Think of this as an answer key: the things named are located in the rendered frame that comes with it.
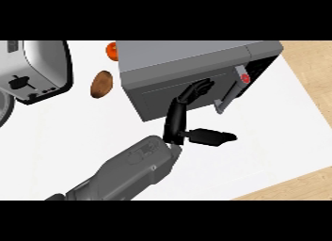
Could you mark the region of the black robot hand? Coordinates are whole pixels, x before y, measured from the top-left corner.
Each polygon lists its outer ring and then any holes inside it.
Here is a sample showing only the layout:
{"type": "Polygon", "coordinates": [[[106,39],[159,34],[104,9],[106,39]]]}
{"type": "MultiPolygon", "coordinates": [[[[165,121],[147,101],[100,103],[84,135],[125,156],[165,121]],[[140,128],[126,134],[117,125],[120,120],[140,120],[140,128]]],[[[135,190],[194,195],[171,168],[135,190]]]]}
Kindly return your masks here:
{"type": "Polygon", "coordinates": [[[193,83],[174,99],[165,123],[163,140],[166,143],[182,145],[184,140],[190,138],[193,143],[219,147],[227,142],[238,139],[233,133],[203,128],[187,131],[187,106],[210,91],[213,85],[215,82],[210,79],[203,79],[193,83]]]}

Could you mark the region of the grey microwave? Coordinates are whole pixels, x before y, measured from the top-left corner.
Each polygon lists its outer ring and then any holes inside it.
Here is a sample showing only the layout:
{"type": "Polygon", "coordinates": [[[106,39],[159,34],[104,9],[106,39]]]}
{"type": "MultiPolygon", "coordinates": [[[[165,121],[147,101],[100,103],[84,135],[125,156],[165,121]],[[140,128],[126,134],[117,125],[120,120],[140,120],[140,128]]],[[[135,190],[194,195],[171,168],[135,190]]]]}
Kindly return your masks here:
{"type": "Polygon", "coordinates": [[[235,82],[234,68],[244,65],[250,85],[240,98],[284,50],[277,40],[119,40],[116,45],[122,87],[144,121],[168,116],[174,99],[203,79],[215,86],[188,108],[215,105],[235,82]]]}

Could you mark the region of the brown potato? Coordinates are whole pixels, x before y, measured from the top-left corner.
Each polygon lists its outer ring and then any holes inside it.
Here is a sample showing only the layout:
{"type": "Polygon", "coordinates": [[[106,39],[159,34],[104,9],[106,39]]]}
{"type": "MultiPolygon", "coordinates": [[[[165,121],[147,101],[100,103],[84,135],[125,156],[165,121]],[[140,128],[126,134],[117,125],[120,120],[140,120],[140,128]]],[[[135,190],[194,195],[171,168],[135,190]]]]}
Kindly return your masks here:
{"type": "Polygon", "coordinates": [[[101,71],[94,79],[91,86],[91,96],[97,99],[103,98],[113,89],[113,75],[109,71],[101,71]]]}

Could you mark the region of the orange tomato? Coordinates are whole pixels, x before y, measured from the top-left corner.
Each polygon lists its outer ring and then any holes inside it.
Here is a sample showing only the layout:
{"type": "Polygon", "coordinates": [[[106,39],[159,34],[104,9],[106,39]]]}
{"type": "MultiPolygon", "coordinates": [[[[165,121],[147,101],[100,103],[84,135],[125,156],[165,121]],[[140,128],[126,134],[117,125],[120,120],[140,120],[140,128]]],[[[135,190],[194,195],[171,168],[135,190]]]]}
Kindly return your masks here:
{"type": "Polygon", "coordinates": [[[107,56],[113,61],[119,60],[117,45],[112,42],[107,46],[107,56]]]}

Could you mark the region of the silver toaster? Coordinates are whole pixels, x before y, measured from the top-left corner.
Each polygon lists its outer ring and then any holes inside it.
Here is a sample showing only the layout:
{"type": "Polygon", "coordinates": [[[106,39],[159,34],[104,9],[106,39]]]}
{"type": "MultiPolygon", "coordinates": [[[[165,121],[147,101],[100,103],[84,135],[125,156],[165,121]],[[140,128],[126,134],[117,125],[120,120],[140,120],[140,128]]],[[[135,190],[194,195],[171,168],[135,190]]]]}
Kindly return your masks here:
{"type": "Polygon", "coordinates": [[[73,87],[73,61],[66,40],[0,40],[0,90],[35,104],[73,87]]]}

